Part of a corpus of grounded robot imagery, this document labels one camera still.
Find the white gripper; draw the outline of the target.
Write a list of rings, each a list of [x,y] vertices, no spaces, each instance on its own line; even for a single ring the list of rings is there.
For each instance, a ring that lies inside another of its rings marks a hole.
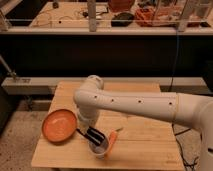
[[[80,129],[77,132],[96,146],[100,146],[105,139],[105,135],[94,128],[99,114],[100,111],[92,107],[79,107],[77,109],[78,128]]]

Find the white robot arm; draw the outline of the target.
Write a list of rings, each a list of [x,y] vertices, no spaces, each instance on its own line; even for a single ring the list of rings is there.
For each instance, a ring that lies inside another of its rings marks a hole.
[[[80,132],[94,127],[99,109],[143,116],[192,128],[202,135],[198,171],[213,171],[213,97],[176,92],[115,92],[91,75],[75,90]]]

